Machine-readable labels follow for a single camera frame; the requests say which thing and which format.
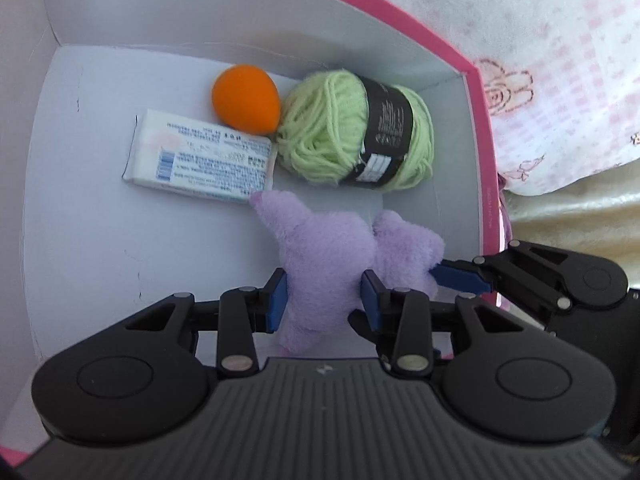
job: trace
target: green yarn ball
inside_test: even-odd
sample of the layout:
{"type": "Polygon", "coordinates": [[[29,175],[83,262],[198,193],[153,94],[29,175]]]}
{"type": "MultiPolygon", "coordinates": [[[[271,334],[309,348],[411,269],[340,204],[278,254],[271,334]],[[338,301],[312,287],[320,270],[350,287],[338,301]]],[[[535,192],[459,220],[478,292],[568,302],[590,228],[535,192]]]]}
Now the green yarn ball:
{"type": "MultiPolygon", "coordinates": [[[[433,124],[422,98],[394,86],[414,113],[414,129],[404,163],[379,189],[392,191],[430,178],[433,124]]],[[[367,99],[360,79],[346,70],[320,72],[296,86],[282,104],[278,154],[282,165],[310,182],[338,184],[356,166],[367,127],[367,99]]]]}

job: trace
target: white box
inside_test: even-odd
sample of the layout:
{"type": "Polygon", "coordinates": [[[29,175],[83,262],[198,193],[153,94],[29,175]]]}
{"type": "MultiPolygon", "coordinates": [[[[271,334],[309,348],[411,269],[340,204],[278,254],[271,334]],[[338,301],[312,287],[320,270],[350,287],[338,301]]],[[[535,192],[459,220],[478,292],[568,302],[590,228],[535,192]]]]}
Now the white box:
{"type": "MultiPolygon", "coordinates": [[[[0,0],[0,30],[0,425],[43,359],[175,291],[214,299],[278,265],[248,206],[121,180],[135,116],[219,122],[210,86],[230,64],[263,67],[281,94],[341,67],[417,91],[435,130],[431,180],[383,196],[276,169],[275,187],[367,221],[395,209],[438,232],[447,258],[499,249],[478,70],[385,0],[0,0]]],[[[273,351],[266,336],[257,345],[273,351]]],[[[210,362],[213,348],[203,336],[198,356],[210,362]]],[[[347,332],[314,349],[373,353],[347,332]]],[[[0,431],[0,446],[24,448],[18,433],[0,431]]]]}

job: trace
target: purple plush toy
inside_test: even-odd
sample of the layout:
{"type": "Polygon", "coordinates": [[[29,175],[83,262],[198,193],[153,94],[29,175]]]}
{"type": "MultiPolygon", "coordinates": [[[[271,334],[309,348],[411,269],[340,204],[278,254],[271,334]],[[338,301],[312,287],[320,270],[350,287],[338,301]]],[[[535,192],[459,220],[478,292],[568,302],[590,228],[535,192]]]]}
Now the purple plush toy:
{"type": "Polygon", "coordinates": [[[280,246],[289,284],[280,344],[293,354],[362,308],[360,277],[366,269],[388,288],[405,286],[435,297],[438,287],[429,270],[442,260],[444,241],[395,211],[380,213],[372,231],[356,213],[313,213],[287,191],[258,192],[250,203],[280,246]]]}

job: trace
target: orange ball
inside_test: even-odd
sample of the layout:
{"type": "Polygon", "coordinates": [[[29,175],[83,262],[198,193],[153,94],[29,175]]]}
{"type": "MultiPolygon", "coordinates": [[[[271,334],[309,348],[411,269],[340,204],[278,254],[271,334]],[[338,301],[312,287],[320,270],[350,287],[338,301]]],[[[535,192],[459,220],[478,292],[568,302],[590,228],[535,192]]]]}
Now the orange ball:
{"type": "Polygon", "coordinates": [[[220,74],[211,103],[224,123],[248,134],[272,134],[280,122],[278,89],[257,66],[235,65],[220,74]]]}

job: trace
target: pink floral fabric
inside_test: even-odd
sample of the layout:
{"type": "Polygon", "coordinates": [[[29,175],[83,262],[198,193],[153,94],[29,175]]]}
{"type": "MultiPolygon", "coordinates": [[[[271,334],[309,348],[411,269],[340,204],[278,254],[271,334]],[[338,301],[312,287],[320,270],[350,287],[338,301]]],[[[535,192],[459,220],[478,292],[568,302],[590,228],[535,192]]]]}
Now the pink floral fabric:
{"type": "Polygon", "coordinates": [[[640,0],[389,0],[475,60],[506,188],[640,158],[640,0]]]}

